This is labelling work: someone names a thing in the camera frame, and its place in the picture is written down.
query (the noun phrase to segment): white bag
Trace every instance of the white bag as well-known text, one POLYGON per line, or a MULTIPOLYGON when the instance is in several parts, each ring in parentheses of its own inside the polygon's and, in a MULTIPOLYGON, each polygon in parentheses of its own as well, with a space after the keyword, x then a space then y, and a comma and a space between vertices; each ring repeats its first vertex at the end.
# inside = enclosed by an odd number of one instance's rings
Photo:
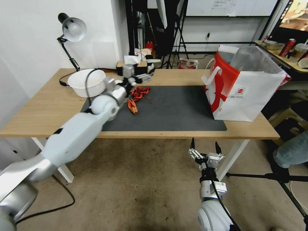
POLYGON ((258 47, 240 51, 220 45, 208 63, 213 62, 210 77, 202 77, 216 120, 252 122, 277 88, 291 79, 258 47), (230 57, 230 54, 234 54, 234 58, 228 64, 222 57, 230 57))

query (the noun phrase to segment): screen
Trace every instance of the screen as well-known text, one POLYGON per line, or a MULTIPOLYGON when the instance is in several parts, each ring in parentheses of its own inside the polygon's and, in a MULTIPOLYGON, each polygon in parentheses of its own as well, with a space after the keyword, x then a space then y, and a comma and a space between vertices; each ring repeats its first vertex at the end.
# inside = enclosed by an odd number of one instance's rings
POLYGON ((308 0, 292 0, 280 17, 279 27, 308 31, 308 0))

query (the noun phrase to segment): tripod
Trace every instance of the tripod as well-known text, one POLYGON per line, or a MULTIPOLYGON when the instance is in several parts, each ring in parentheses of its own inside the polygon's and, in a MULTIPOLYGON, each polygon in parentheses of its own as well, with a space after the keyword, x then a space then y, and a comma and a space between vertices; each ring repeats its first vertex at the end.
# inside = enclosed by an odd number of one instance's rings
MULTIPOLYGON (((188 0, 184 0, 180 16, 178 16, 175 13, 176 28, 175 28, 175 33, 174 33, 174 36, 173 36, 173 46, 174 46, 174 42, 175 42, 175 39, 176 39, 176 36, 177 36, 177 32, 179 31, 180 32, 179 51, 180 51, 180 47, 181 47, 180 44, 183 44, 183 47, 184 47, 185 53, 186 53, 186 58, 189 59, 188 58, 188 53, 187 53, 187 50, 186 50, 186 45, 185 45, 185 42, 184 42, 184 39, 183 39, 183 35, 182 35, 184 21, 185 21, 185 15, 186 15, 186 10, 187 10, 187 4, 188 4, 188 0)), ((177 45, 175 45, 175 54, 176 54, 178 60, 180 60, 179 51, 177 51, 176 48, 177 48, 177 45)), ((172 69, 172 65, 171 65, 171 62, 170 62, 171 55, 172 55, 172 50, 171 50, 171 52, 170 52, 170 54, 168 56, 168 60, 165 63, 164 63, 164 60, 165 60, 165 57, 167 55, 163 56, 162 65, 160 66, 160 69, 162 69, 163 66, 166 65, 166 64, 167 64, 166 69, 169 69, 169 67, 171 67, 171 69, 172 69)))
POLYGON ((264 178, 264 179, 277 181, 281 185, 282 189, 286 192, 286 194, 288 195, 290 200, 293 202, 293 204, 296 206, 298 211, 303 216, 304 223, 306 224, 305 231, 308 231, 308 215, 305 212, 305 210, 301 207, 301 205, 298 203, 298 201, 293 196, 293 194, 290 192, 288 187, 285 185, 285 183, 288 183, 289 181, 308 182, 308 176, 282 175, 282 174, 277 174, 277 173, 267 173, 265 175, 227 173, 226 176, 228 176, 228 177, 229 176, 239 176, 239 177, 250 177, 250 178, 264 178))

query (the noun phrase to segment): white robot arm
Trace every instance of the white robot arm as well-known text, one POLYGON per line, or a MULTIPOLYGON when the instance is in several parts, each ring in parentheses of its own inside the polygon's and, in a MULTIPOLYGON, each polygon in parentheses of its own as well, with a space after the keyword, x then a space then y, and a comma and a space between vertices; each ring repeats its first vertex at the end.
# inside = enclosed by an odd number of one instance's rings
POLYGON ((153 72, 134 76, 132 66, 123 67, 124 80, 115 84, 106 78, 107 92, 96 97, 86 112, 74 115, 52 134, 37 156, 9 165, 0 172, 0 230, 15 231, 15 222, 29 209, 37 196, 30 182, 50 177, 61 165, 75 160, 112 120, 137 83, 147 82, 153 72))
POLYGON ((202 231, 239 231, 237 224, 223 205, 220 197, 227 192, 226 184, 216 178, 217 166, 224 155, 216 142, 216 153, 200 154, 195 150, 194 139, 188 154, 199 164, 201 206, 197 213, 202 231))

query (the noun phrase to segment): white table leg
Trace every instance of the white table leg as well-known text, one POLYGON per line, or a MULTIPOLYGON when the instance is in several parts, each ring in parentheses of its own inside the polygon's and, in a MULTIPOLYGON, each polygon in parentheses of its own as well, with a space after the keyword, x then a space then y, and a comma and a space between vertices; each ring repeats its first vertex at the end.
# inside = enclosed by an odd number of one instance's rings
POLYGON ((219 181, 224 178, 225 174, 229 171, 233 163, 236 161, 238 156, 241 154, 243 149, 246 147, 250 140, 238 140, 235 142, 233 147, 231 148, 229 154, 223 159, 221 166, 217 171, 217 179, 219 181))
MULTIPOLYGON (((32 140, 36 143, 36 145, 43 150, 44 149, 44 145, 46 143, 45 138, 36 138, 36 137, 32 137, 32 140)), ((66 165, 62 165, 61 167, 58 168, 58 171, 60 172, 60 174, 64 177, 64 179, 66 179, 66 181, 68 183, 72 183, 74 176, 73 174, 70 172, 70 170, 68 169, 68 167, 66 165)))

